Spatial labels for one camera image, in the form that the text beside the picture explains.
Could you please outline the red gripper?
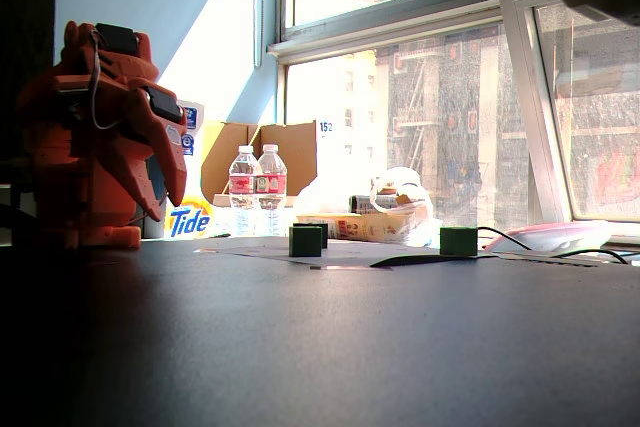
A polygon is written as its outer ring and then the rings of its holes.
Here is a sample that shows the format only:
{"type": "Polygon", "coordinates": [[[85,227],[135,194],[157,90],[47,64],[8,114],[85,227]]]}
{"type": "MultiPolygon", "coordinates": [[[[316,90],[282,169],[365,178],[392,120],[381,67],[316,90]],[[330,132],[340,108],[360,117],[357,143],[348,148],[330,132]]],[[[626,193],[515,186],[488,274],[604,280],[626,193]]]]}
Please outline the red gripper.
{"type": "Polygon", "coordinates": [[[141,145],[116,145],[115,174],[123,188],[154,221],[162,210],[147,171],[147,159],[155,153],[173,205],[182,203],[187,180],[182,136],[186,119],[175,95],[155,84],[135,81],[112,85],[119,123],[117,137],[141,145]]]}

